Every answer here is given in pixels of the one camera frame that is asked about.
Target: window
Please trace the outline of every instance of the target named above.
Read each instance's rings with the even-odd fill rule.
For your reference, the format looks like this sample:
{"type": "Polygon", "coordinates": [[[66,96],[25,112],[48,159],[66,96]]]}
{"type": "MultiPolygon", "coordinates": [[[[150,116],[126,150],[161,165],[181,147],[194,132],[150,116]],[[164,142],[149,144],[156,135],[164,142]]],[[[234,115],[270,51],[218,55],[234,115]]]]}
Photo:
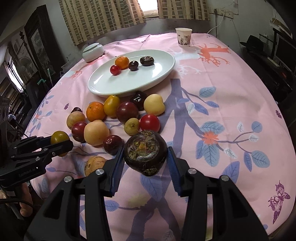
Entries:
{"type": "Polygon", "coordinates": [[[25,84],[23,83],[22,79],[20,78],[11,57],[10,57],[9,64],[11,66],[10,68],[8,67],[7,63],[5,63],[6,72],[9,76],[9,78],[14,83],[14,85],[17,87],[19,92],[23,92],[24,91],[23,87],[25,86],[25,84]]]}
{"type": "Polygon", "coordinates": [[[138,0],[146,18],[157,17],[157,0],[138,0]]]}

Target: oval plate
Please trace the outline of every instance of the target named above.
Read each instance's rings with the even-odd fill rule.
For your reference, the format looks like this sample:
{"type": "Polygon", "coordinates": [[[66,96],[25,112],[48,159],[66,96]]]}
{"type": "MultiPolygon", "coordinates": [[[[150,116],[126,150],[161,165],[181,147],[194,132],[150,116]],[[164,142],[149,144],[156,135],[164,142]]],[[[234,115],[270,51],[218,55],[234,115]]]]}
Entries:
{"type": "Polygon", "coordinates": [[[139,69],[130,71],[129,68],[122,70],[119,75],[110,73],[114,65],[115,57],[97,68],[90,76],[87,87],[95,95],[108,97],[117,95],[124,97],[134,94],[135,91],[145,91],[163,81],[175,66],[175,58],[168,52],[161,50],[139,50],[124,54],[129,61],[138,61],[139,69]],[[154,58],[154,65],[142,66],[140,58],[151,56],[154,58]]]}

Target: television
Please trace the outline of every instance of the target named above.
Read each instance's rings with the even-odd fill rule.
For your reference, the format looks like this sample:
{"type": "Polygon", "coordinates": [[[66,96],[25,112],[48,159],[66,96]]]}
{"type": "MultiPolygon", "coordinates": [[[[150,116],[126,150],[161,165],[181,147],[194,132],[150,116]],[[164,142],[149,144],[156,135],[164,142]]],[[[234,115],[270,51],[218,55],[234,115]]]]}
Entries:
{"type": "Polygon", "coordinates": [[[279,60],[285,68],[296,74],[296,46],[290,44],[280,35],[278,35],[275,58],[279,60]]]}

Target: black hat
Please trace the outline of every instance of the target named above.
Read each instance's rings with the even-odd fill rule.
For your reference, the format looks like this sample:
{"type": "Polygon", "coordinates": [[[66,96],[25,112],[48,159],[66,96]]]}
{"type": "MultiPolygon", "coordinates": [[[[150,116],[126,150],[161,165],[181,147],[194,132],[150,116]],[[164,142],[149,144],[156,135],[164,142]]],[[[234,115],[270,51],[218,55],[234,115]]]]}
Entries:
{"type": "Polygon", "coordinates": [[[248,38],[248,41],[246,43],[240,42],[240,44],[244,45],[250,51],[253,51],[258,54],[265,55],[265,56],[267,55],[263,51],[263,48],[264,48],[263,42],[259,38],[255,37],[253,35],[250,35],[250,37],[248,38]]]}

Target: orange flower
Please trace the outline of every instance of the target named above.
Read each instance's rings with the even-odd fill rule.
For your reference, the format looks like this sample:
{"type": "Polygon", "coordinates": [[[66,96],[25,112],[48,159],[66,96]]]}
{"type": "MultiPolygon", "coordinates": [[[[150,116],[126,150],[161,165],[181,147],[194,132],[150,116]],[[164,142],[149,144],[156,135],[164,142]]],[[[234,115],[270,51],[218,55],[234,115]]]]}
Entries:
{"type": "Polygon", "coordinates": [[[213,145],[218,143],[217,141],[219,139],[217,137],[218,135],[215,135],[213,132],[209,131],[203,135],[202,140],[205,142],[205,144],[213,145]]]}

